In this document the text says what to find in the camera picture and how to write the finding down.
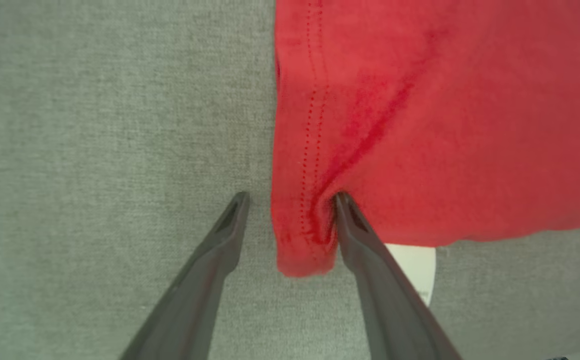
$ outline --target stitching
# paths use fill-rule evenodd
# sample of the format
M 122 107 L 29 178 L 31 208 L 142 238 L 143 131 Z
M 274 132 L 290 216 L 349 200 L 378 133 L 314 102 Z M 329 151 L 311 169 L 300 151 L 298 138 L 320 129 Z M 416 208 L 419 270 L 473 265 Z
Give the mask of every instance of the stitching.
M 329 95 L 329 76 L 328 76 L 328 68 L 326 66 L 326 60 L 325 57 L 323 55 L 323 3 L 320 2 L 319 4 L 319 18 L 318 18 L 318 35 L 317 35 L 317 41 L 318 41 L 318 47 L 319 47 L 319 53 L 321 55 L 321 66 L 323 69 L 323 76 L 324 76 L 324 82 L 326 84 L 326 88 L 325 91 L 323 93 L 323 100 L 321 102 L 321 109 L 319 112 L 319 119 L 318 119 L 318 123 L 317 123 L 317 153 L 316 153 L 316 158 L 315 158 L 315 165 L 314 165 L 314 182 L 317 183 L 317 177 L 319 176 L 319 159 L 320 159 L 320 153 L 321 153 L 321 132 L 322 132 L 322 126 L 323 126 L 323 114 L 325 112 L 326 109 L 326 103 L 328 102 L 328 95 Z
M 312 77 L 314 80 L 314 85 L 312 87 L 312 96 L 310 98 L 310 107 L 308 109 L 308 121 L 307 126 L 305 128 L 305 151 L 303 152 L 303 180 L 301 186 L 301 209 L 299 210 L 301 213 L 301 231 L 305 231 L 305 193 L 306 193 L 306 180 L 308 176 L 308 148 L 310 147 L 310 130 L 312 129 L 312 110 L 314 108 L 314 97 L 317 93 L 317 71 L 314 66 L 314 58 L 312 57 L 312 39 L 310 38 L 310 34 L 312 32 L 312 28 L 310 27 L 310 20 L 312 20 L 312 3 L 308 2 L 308 12 L 306 14 L 306 36 L 307 36 L 307 45 L 308 45 L 308 60 L 310 61 L 310 69 L 312 69 Z

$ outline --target red fabric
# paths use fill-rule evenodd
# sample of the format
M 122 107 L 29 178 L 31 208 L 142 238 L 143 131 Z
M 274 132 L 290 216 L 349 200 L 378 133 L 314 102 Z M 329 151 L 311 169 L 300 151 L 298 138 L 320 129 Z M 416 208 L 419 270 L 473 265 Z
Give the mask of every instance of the red fabric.
M 384 242 L 580 227 L 580 0 L 277 0 L 278 267 L 333 266 L 331 197 Z

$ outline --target gray carpet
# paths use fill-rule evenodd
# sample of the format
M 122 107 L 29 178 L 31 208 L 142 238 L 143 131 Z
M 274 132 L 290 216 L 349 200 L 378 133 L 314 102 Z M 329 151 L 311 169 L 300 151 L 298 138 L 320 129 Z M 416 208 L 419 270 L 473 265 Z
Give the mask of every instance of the gray carpet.
M 115 359 L 236 191 L 212 360 L 367 359 L 354 279 L 284 278 L 274 2 L 0 0 L 0 360 Z M 580 351 L 580 230 L 438 250 L 466 360 Z

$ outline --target clothing label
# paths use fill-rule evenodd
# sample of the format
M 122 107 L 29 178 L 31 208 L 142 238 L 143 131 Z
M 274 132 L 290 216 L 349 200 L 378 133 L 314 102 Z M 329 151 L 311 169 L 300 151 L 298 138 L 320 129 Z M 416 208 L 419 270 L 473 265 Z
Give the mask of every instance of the clothing label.
M 385 246 L 408 276 L 425 305 L 429 306 L 436 274 L 436 248 L 403 244 Z

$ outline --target white tag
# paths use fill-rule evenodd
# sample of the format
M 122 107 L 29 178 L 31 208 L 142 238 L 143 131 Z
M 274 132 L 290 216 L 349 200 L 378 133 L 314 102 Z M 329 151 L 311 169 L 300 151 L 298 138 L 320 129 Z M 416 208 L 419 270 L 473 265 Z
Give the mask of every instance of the white tag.
M 436 248 L 404 244 L 385 246 L 408 276 L 425 305 L 429 306 L 436 274 Z

